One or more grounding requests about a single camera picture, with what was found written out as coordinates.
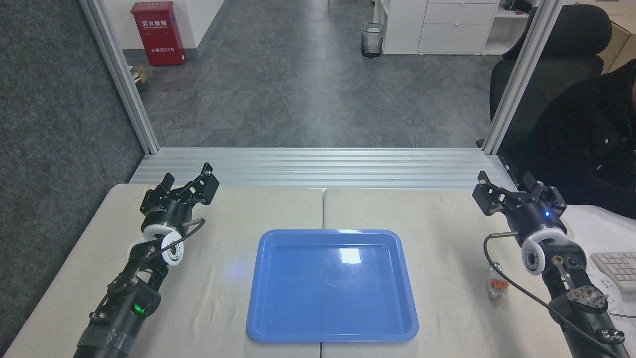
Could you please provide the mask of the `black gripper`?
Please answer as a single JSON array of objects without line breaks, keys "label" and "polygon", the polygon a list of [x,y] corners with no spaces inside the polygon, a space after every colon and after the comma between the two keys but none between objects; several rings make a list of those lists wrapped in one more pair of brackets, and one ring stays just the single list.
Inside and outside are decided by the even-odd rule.
[{"label": "black gripper", "polygon": [[553,185],[545,185],[526,172],[522,183],[530,193],[531,201],[522,201],[521,192],[511,192],[491,183],[485,171],[479,172],[472,197],[484,215],[502,212],[515,206],[515,239],[518,244],[525,241],[540,243],[547,239],[556,244],[566,244],[566,228],[560,217],[566,210],[566,202]]},{"label": "black gripper", "polygon": [[220,185],[210,163],[205,163],[200,175],[185,186],[171,190],[173,182],[172,174],[166,173],[158,189],[150,189],[145,193],[140,207],[140,212],[145,216],[141,231],[158,224],[184,233],[183,224],[191,220],[194,204],[211,204]]}]

